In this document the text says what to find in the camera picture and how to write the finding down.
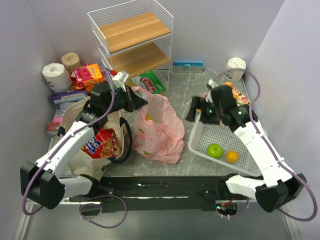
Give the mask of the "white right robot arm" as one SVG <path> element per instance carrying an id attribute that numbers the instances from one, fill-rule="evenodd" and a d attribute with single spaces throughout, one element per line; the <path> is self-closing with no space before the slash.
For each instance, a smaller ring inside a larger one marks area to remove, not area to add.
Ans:
<path id="1" fill-rule="evenodd" d="M 250 104 L 239 105 L 228 85 L 207 85 L 206 96 L 193 96 L 188 122 L 223 124 L 244 144 L 262 175 L 261 179 L 231 175 L 223 187 L 230 193 L 257 200 L 268 213 L 294 200 L 306 186 L 303 174 L 296 174 L 280 157 Z"/>

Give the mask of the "yellow banana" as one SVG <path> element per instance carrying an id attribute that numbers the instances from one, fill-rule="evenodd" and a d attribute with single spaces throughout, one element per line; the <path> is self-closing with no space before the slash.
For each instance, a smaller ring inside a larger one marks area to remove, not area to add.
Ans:
<path id="1" fill-rule="evenodd" d="M 146 115 L 145 119 L 146 119 L 147 121 L 152 120 L 152 118 L 151 118 L 149 115 Z"/>

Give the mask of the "beige canvas tote bag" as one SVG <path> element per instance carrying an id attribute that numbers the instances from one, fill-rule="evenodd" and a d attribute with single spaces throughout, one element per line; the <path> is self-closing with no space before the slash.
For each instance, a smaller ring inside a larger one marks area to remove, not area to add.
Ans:
<path id="1" fill-rule="evenodd" d="M 130 149 L 130 126 L 123 109 L 108 114 L 107 123 L 87 141 L 68 164 L 65 175 L 100 180 L 111 163 L 124 163 Z"/>

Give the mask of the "red yellow snack bag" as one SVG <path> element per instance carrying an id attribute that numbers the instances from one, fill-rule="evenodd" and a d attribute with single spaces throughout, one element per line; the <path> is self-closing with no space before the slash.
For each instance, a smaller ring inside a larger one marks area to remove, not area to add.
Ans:
<path id="1" fill-rule="evenodd" d="M 116 132 L 112 128 L 102 128 L 80 149 L 92 159 L 108 159 L 118 157 L 121 147 Z"/>

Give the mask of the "pink plastic grocery bag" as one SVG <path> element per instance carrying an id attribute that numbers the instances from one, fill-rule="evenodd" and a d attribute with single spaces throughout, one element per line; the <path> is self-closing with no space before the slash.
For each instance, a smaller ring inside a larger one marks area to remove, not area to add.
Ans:
<path id="1" fill-rule="evenodd" d="M 150 160 L 166 164 L 179 161 L 184 150 L 185 127 L 169 99 L 161 94 L 133 86 L 135 94 L 147 101 L 136 114 L 132 149 Z"/>

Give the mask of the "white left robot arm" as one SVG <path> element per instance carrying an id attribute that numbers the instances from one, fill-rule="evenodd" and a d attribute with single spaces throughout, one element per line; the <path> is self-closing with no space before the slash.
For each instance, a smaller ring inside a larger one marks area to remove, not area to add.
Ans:
<path id="1" fill-rule="evenodd" d="M 104 127 L 108 114 L 119 110 L 134 112 L 147 103 L 129 86 L 114 88 L 107 81 L 96 84 L 90 99 L 60 141 L 36 162 L 25 162 L 20 168 L 23 200 L 30 199 L 51 210 L 65 198 L 97 195 L 96 178 L 87 174 L 61 178 L 62 173 L 81 147 Z"/>

